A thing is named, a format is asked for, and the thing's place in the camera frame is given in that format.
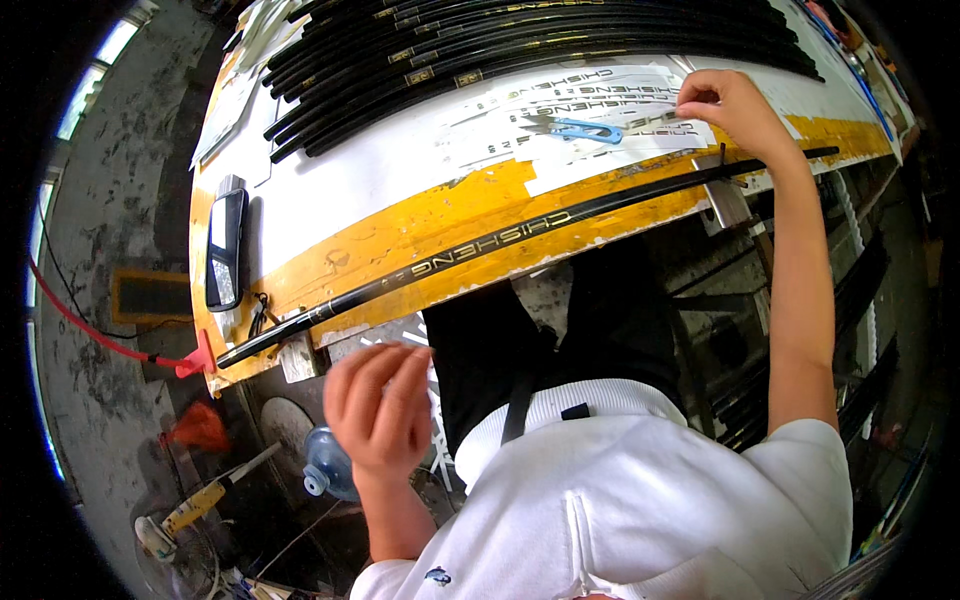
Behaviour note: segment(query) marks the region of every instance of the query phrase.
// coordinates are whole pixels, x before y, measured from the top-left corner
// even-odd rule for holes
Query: red hose
[[[70,309],[64,306],[63,302],[61,302],[60,299],[54,296],[54,293],[47,286],[47,282],[43,279],[43,276],[40,275],[40,270],[36,267],[36,264],[34,264],[33,257],[31,256],[29,260],[30,260],[30,270],[34,272],[34,277],[36,277],[36,283],[39,284],[40,289],[43,290],[43,295],[46,296],[50,302],[53,303],[53,305],[57,308],[57,310],[64,317],[66,317],[70,323],[76,325],[77,327],[85,331],[87,335],[89,335],[91,338],[93,338],[97,342],[100,342],[101,344],[103,344],[107,348],[110,348],[114,352],[118,352],[120,354],[123,354],[124,356],[129,356],[130,358],[135,358],[145,363],[156,362],[161,367],[171,367],[171,368],[172,367],[186,367],[186,368],[193,367],[193,365],[188,361],[175,360],[171,358],[163,358],[162,356],[158,356],[155,360],[151,361],[150,354],[147,354],[146,352],[138,352],[136,350],[131,350],[126,346],[121,346],[120,344],[117,344],[116,342],[111,340],[109,337],[107,337],[103,333],[97,331],[96,329],[91,327],[88,323],[85,323],[83,319],[81,319],[77,315],[70,312]]]

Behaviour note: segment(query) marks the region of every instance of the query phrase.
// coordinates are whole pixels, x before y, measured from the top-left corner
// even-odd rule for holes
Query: window
[[[34,226],[30,232],[30,256],[33,257],[36,264],[39,264],[40,242],[43,239],[43,222],[40,220],[40,217],[42,216],[46,219],[47,208],[50,207],[50,198],[53,196],[53,193],[54,184],[51,182],[41,183],[40,189],[37,190],[36,208],[34,209]],[[27,270],[26,301],[27,306],[31,308],[36,306],[36,279],[29,269]]]
[[[43,399],[40,396],[40,374],[36,368],[36,325],[33,321],[27,322],[27,351],[30,354],[30,374],[34,382],[34,399],[36,401],[36,411],[40,416],[40,423],[43,425],[43,437],[47,443],[47,453],[50,454],[50,461],[54,464],[54,470],[57,476],[63,481],[63,468],[60,466],[60,457],[57,456],[57,449],[54,446],[54,439],[50,435],[50,425],[47,422],[47,412],[43,408]]]
[[[113,62],[117,60],[117,57],[120,56],[120,52],[124,49],[124,46],[127,45],[127,42],[130,41],[130,38],[136,33],[136,30],[136,25],[133,25],[126,19],[117,21],[117,24],[113,27],[113,31],[107,36],[104,45],[100,46],[100,50],[97,51],[97,60],[102,60],[106,64],[113,64]]]
[[[67,107],[63,118],[60,120],[60,128],[57,129],[58,138],[69,140],[73,136],[73,131],[77,129],[77,124],[80,123],[80,117],[86,112],[86,96],[95,91],[94,85],[102,80],[106,73],[106,69],[96,64],[86,69],[84,78],[80,80],[80,84],[73,92],[70,106]]]
[[[120,19],[113,29],[110,30],[107,39],[97,50],[96,57],[89,67],[87,67],[84,77],[73,92],[73,98],[70,100],[70,106],[67,107],[63,118],[60,120],[60,126],[57,128],[57,137],[67,141],[73,136],[73,131],[77,129],[80,118],[87,109],[89,96],[98,91],[97,83],[107,74],[107,69],[113,65],[120,56],[127,42],[139,30],[130,20]]]

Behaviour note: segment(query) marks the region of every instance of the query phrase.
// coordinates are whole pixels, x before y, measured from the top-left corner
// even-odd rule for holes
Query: water bottle
[[[347,502],[359,502],[360,495],[353,487],[353,471],[350,457],[337,444],[336,438],[326,425],[317,425],[306,434],[303,441],[303,486],[312,495],[330,492]]]

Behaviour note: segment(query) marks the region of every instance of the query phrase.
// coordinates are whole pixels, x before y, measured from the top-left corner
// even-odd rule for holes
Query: blue thread snips
[[[533,123],[533,125],[520,126],[521,129],[534,133],[549,133],[551,135],[560,135],[563,139],[572,138],[592,139],[607,144],[619,144],[623,139],[623,132],[612,126],[603,123],[590,123],[589,121],[577,121],[574,119],[557,119],[548,115],[530,115],[520,117]]]

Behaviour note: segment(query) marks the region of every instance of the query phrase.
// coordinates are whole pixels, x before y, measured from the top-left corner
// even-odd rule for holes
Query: black pants
[[[640,236],[582,252],[571,263],[567,331],[556,352],[544,343],[510,281],[423,310],[451,455],[470,429],[508,402],[518,370],[537,373],[535,391],[589,379],[633,379],[684,410],[669,305]]]

